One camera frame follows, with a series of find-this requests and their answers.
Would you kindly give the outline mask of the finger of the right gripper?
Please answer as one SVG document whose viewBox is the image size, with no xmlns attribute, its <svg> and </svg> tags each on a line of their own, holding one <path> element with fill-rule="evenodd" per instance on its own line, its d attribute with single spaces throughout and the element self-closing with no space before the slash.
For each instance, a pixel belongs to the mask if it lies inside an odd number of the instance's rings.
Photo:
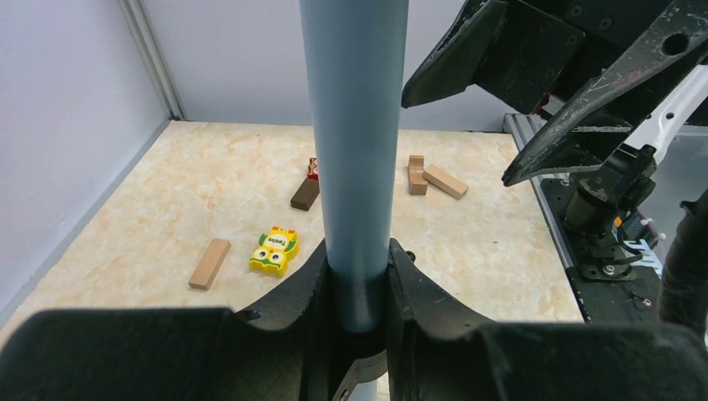
<svg viewBox="0 0 708 401">
<path fill-rule="evenodd" d="M 502 181 L 597 170 L 707 55 L 707 3 L 673 1 L 523 147 Z"/>
<path fill-rule="evenodd" d="M 505 24 L 508 1 L 466 1 L 450 28 L 404 84 L 404 109 L 460 94 Z"/>
</svg>

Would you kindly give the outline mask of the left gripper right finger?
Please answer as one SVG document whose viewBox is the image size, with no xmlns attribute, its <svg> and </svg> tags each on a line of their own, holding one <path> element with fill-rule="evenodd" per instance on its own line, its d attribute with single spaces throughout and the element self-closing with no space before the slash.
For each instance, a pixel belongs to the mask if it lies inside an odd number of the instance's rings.
<svg viewBox="0 0 708 401">
<path fill-rule="evenodd" d="M 707 352 L 665 323 L 495 322 L 389 246 L 387 366 L 394 400 L 704 400 Z"/>
</svg>

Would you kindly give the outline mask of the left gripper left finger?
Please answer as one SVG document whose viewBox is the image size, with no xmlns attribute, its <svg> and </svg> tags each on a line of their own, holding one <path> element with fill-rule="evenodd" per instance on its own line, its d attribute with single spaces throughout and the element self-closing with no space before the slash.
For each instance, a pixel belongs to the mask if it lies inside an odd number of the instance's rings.
<svg viewBox="0 0 708 401">
<path fill-rule="evenodd" d="M 326 400 L 326 248 L 227 307 L 38 312 L 1 351 L 4 400 Z"/>
</svg>

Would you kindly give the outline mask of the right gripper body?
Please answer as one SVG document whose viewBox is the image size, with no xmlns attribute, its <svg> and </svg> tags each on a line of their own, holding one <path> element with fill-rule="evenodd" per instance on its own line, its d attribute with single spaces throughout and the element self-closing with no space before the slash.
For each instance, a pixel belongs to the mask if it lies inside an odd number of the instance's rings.
<svg viewBox="0 0 708 401">
<path fill-rule="evenodd" d="M 551 114 L 608 68 L 667 1 L 510 1 L 473 82 L 522 114 Z"/>
</svg>

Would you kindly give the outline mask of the light blue music stand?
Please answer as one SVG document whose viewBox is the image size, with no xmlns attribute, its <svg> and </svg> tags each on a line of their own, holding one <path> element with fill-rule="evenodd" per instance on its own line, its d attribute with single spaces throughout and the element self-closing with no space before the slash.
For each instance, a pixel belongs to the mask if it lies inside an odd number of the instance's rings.
<svg viewBox="0 0 708 401">
<path fill-rule="evenodd" d="M 383 313 L 408 4 L 303 1 L 300 10 L 336 317 L 363 334 Z"/>
</svg>

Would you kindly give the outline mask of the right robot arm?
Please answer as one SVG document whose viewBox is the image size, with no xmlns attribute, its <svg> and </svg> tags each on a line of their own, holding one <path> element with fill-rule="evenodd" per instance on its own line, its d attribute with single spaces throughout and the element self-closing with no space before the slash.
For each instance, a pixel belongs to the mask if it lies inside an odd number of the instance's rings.
<svg viewBox="0 0 708 401">
<path fill-rule="evenodd" d="M 640 205 L 679 128 L 707 121 L 706 2 L 467 1 L 402 106 L 473 85 L 515 109 L 503 183 L 532 183 L 583 319 L 654 321 Z"/>
</svg>

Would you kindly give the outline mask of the yellow owl toy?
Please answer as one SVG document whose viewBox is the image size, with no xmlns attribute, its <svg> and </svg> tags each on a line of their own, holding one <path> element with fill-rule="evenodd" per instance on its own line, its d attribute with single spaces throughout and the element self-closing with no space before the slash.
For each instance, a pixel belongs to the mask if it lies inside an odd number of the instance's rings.
<svg viewBox="0 0 708 401">
<path fill-rule="evenodd" d="M 273 226 L 258 240 L 258 247 L 249 259 L 251 270 L 266 275 L 284 277 L 290 262 L 299 253 L 299 239 L 295 230 Z"/>
</svg>

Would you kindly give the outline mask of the tan wooden block right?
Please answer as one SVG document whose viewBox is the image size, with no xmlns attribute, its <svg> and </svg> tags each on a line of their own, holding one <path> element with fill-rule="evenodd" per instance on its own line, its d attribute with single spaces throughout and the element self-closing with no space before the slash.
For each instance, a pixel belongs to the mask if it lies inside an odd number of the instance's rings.
<svg viewBox="0 0 708 401">
<path fill-rule="evenodd" d="M 457 200 L 462 199 L 468 193 L 469 186 L 467 184 L 436 165 L 430 164 L 426 166 L 423 169 L 422 176 L 430 184 Z"/>
</svg>

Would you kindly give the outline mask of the tan wooden block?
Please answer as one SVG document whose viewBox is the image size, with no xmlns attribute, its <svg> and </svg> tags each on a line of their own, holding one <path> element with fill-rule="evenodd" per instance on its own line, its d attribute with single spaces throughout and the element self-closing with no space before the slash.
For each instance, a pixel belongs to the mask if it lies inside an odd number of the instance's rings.
<svg viewBox="0 0 708 401">
<path fill-rule="evenodd" d="M 423 177 L 424 156 L 410 155 L 408 159 L 408 189 L 410 195 L 427 194 L 427 180 Z"/>
<path fill-rule="evenodd" d="M 457 200 L 462 199 L 468 193 L 469 186 L 467 184 L 436 165 L 430 164 L 426 166 L 423 169 L 422 176 L 430 184 Z"/>
</svg>

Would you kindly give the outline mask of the light wooden block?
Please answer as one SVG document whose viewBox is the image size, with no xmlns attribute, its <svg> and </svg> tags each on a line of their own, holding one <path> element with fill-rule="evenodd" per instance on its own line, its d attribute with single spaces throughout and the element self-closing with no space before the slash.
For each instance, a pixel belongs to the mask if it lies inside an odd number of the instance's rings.
<svg viewBox="0 0 708 401">
<path fill-rule="evenodd" d="M 223 265 L 231 244 L 228 240 L 214 238 L 210 241 L 203 256 L 194 269 L 188 285 L 191 289 L 208 291 Z"/>
</svg>

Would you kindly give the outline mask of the dark brown block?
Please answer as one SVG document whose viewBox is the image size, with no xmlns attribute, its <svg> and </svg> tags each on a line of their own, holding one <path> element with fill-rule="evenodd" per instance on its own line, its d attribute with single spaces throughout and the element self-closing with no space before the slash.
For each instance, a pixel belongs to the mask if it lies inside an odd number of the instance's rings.
<svg viewBox="0 0 708 401">
<path fill-rule="evenodd" d="M 291 207 L 300 211 L 309 211 L 319 194 L 319 181 L 313 178 L 305 178 L 296 193 L 291 197 Z"/>
</svg>

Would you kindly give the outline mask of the red owl toy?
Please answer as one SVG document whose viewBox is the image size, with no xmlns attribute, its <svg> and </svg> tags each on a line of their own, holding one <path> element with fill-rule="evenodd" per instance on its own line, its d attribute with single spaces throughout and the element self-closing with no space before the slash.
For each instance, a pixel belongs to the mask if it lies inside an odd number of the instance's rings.
<svg viewBox="0 0 708 401">
<path fill-rule="evenodd" d="M 313 180 L 319 179 L 318 164 L 317 164 L 316 157 L 311 157 L 309 159 L 309 163 L 308 163 L 308 167 L 307 167 L 307 177 L 309 179 L 313 179 Z"/>
</svg>

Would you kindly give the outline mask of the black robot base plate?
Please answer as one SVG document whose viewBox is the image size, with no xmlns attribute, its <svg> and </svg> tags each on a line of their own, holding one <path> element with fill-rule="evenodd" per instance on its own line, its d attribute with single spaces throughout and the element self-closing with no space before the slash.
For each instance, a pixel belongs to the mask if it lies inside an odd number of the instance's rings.
<svg viewBox="0 0 708 401">
<path fill-rule="evenodd" d="M 585 322 L 656 322 L 660 263 L 647 243 L 621 241 L 617 214 L 566 179 L 542 179 L 537 194 Z"/>
</svg>

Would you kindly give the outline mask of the aluminium frame rail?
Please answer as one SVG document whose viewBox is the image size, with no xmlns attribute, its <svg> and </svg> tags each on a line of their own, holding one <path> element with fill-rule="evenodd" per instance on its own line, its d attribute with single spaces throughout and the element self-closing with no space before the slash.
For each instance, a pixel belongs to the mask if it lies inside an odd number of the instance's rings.
<svg viewBox="0 0 708 401">
<path fill-rule="evenodd" d="M 118 0 L 118 5 L 165 113 L 171 120 L 184 120 L 185 113 L 144 3 L 139 0 Z"/>
</svg>

